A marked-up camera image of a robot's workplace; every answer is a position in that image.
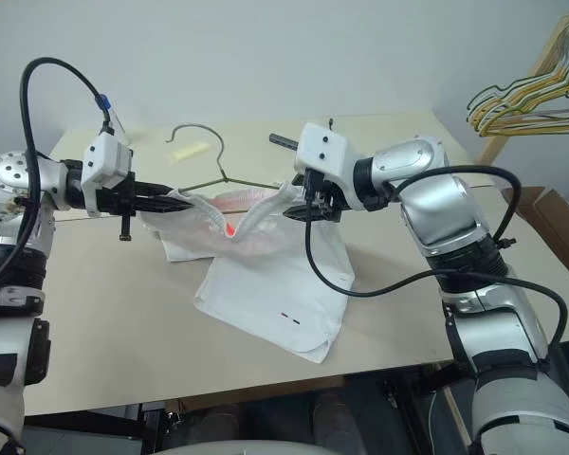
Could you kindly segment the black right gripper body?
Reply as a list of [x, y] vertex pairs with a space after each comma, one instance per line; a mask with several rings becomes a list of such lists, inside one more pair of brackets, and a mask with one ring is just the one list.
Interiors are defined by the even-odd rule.
[[303, 220], [306, 223], [339, 223], [341, 214], [349, 209], [341, 189], [326, 180], [324, 173], [314, 170], [304, 172], [303, 199]]

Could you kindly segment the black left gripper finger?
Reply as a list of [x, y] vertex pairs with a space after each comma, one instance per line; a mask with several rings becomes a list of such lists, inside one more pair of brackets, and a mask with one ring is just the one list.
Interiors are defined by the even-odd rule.
[[191, 204], [166, 196], [140, 197], [138, 209], [144, 212], [176, 212], [189, 209]]
[[138, 199], [140, 197], [156, 197], [156, 196], [169, 196], [169, 193], [173, 189], [171, 187], [155, 184], [155, 183], [148, 183], [148, 182], [137, 182], [137, 207], [138, 207]]

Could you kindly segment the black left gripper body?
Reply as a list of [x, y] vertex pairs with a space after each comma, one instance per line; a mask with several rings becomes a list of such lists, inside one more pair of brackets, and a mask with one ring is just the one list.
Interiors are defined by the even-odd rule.
[[97, 208], [100, 213], [108, 213], [120, 218], [119, 239], [130, 242], [131, 219], [142, 210], [141, 198], [136, 194], [135, 174], [129, 172], [114, 188], [96, 190]]

